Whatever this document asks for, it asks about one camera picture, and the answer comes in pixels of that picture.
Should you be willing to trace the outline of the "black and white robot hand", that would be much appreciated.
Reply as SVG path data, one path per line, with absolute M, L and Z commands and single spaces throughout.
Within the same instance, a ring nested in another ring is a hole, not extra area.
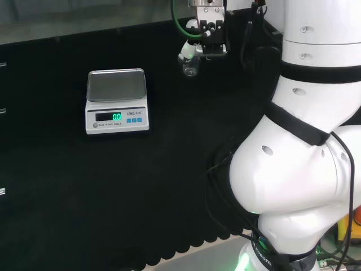
M 178 58 L 181 63 L 190 63 L 194 58 L 223 56 L 227 54 L 224 1 L 189 1 L 195 9 L 195 18 L 182 27 L 171 4 L 171 16 L 176 28 L 186 38 Z

